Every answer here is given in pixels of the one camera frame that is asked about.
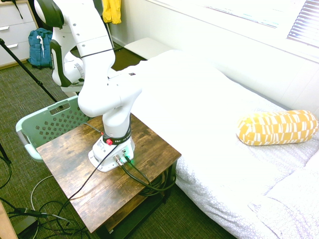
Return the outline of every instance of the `window blind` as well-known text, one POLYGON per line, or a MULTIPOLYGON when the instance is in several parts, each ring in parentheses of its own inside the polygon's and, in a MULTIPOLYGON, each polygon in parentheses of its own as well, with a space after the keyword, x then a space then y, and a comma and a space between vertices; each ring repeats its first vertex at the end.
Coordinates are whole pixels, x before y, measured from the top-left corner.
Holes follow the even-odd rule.
POLYGON ((319 0, 305 2, 287 38, 319 47, 319 0))

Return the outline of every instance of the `window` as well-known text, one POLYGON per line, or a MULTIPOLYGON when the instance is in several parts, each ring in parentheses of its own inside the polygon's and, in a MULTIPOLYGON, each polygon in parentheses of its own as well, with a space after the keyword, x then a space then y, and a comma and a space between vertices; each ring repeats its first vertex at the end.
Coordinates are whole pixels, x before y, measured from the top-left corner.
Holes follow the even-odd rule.
POLYGON ((277 27, 290 0, 184 0, 187 3, 222 11, 260 24, 277 27))
POLYGON ((287 38, 319 47, 319 0, 305 2, 287 38))
POLYGON ((147 0, 319 63, 319 0, 147 0))

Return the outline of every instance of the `blue backpack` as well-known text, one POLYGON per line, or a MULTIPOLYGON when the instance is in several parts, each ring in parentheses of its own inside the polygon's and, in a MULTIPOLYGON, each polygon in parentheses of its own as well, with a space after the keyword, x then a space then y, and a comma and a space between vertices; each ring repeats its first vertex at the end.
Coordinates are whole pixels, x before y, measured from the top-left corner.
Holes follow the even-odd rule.
POLYGON ((28 62, 36 68, 52 68, 50 42, 52 31, 44 28, 31 31, 29 35, 30 58, 28 62))

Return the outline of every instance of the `yellow pillow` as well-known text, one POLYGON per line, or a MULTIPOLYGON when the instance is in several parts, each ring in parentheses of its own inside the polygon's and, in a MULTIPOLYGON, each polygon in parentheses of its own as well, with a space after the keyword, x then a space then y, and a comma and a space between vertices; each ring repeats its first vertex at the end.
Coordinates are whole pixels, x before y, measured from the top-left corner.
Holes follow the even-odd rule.
POLYGON ((318 120, 309 111, 255 113, 237 123, 237 136, 247 145, 305 142, 318 130, 318 120))

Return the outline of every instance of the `green laundry basket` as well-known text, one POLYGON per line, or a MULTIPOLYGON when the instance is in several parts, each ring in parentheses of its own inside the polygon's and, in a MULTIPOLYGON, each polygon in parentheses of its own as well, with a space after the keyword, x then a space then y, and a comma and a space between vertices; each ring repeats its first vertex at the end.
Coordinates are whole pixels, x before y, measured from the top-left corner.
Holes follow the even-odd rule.
POLYGON ((16 124, 15 130, 30 156, 37 162, 43 162, 36 151, 37 147, 90 119, 80 110, 78 97, 73 96, 23 117, 16 124))

